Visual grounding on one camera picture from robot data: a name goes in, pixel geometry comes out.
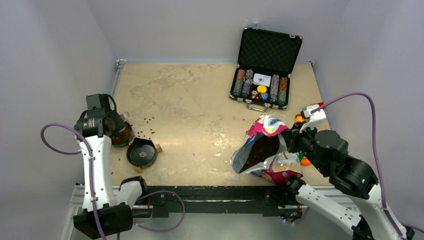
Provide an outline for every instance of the yellow disc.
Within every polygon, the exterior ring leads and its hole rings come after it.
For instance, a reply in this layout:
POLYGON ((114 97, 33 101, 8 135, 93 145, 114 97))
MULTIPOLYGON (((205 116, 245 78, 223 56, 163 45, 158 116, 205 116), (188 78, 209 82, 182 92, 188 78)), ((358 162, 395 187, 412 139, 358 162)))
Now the yellow disc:
POLYGON ((267 87, 263 85, 257 86, 257 91, 260 92, 261 94, 266 93, 267 87))

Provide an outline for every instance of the gray wall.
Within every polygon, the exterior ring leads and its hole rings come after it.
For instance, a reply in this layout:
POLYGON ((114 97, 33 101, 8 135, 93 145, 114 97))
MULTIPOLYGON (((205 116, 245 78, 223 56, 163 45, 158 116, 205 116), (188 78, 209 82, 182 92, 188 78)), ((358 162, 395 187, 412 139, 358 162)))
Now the gray wall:
MULTIPOLYGON (((85 0, 0 3, 1 239, 58 239, 80 156, 62 156, 40 140, 43 125, 73 126, 85 96, 109 93, 115 58, 85 0)), ((52 129, 54 146, 78 149, 52 129)))
POLYGON ((242 29, 304 37, 298 60, 314 60, 348 0, 90 0, 117 58, 148 62, 237 60, 242 29))
MULTIPOLYGON (((405 223, 424 226, 424 1, 351 0, 318 55, 315 74, 324 101, 362 91, 377 115, 377 149, 387 199, 405 223)), ((375 166, 371 112, 365 98, 327 109, 350 154, 375 166)))

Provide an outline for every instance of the wooden block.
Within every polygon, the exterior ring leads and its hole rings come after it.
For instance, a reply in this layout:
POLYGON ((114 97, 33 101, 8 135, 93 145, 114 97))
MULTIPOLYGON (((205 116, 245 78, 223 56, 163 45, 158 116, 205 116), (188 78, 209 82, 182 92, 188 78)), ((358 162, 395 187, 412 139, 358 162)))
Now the wooden block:
POLYGON ((161 153, 161 152, 162 152, 162 147, 161 147, 161 145, 156 144, 156 150, 157 150, 157 153, 161 153))
POLYGON ((139 174, 141 174, 143 172, 143 168, 141 166, 136 166, 135 167, 135 171, 139 174))

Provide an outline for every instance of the pet food bag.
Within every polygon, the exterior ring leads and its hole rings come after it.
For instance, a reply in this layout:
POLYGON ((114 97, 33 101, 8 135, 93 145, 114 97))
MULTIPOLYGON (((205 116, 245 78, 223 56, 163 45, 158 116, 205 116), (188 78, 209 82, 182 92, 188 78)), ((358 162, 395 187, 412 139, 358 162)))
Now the pet food bag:
POLYGON ((231 167, 238 174, 253 174, 283 185, 291 176, 303 177, 296 153, 287 151, 281 134, 288 129, 280 119, 261 115, 247 131, 247 141, 234 152, 231 167))

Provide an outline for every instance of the beige table surface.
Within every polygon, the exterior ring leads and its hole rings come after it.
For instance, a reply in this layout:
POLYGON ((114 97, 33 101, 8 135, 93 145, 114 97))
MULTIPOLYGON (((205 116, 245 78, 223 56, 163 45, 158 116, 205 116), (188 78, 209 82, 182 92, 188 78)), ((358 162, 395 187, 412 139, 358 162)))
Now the beige table surface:
MULTIPOLYGON (((252 174, 236 174, 230 157, 245 140, 258 111, 229 99, 235 64, 126 64, 115 100, 119 113, 129 112, 135 136, 151 138, 163 152, 145 168, 147 185, 261 186, 271 185, 252 174)), ((297 64, 291 75, 286 110, 266 114, 290 127, 295 115, 321 102, 310 64, 297 64)), ((329 129, 325 122, 320 129, 329 129)), ((126 159, 127 147, 112 147, 112 183, 139 175, 126 159)), ((312 166, 303 166, 310 185, 329 185, 312 166)))

